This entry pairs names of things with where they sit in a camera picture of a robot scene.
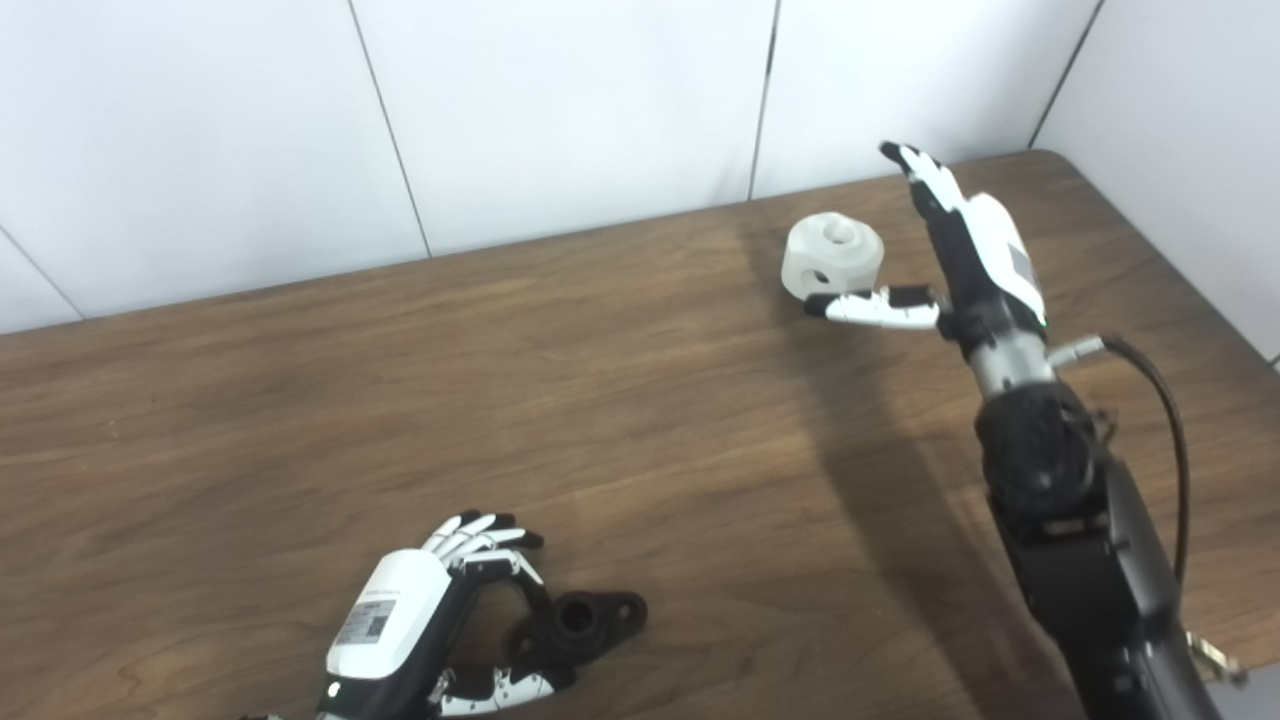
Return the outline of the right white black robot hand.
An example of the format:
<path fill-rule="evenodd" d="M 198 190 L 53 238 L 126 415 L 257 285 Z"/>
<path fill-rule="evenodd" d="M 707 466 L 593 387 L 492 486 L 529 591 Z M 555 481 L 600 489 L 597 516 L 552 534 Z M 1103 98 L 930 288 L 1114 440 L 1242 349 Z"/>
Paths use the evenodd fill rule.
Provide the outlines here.
<path fill-rule="evenodd" d="M 908 181 L 946 290 L 900 284 L 813 293 L 805 313 L 844 324 L 937 331 L 964 356 L 1006 334 L 1046 340 L 1044 297 L 1010 211 L 988 193 L 966 196 L 946 165 L 909 143 L 884 141 L 879 152 Z"/>

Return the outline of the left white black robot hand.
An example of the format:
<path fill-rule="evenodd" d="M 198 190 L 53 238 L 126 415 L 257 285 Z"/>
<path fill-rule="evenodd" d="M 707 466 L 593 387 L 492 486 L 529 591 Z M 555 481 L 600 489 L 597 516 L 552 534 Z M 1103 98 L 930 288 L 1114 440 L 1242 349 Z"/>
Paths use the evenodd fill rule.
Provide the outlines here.
<path fill-rule="evenodd" d="M 570 667 L 451 661 L 485 587 L 512 582 L 530 609 L 550 606 L 525 555 L 541 546 L 512 514 L 468 510 L 422 544 L 383 556 L 326 652 L 317 717 L 477 717 L 573 687 Z"/>

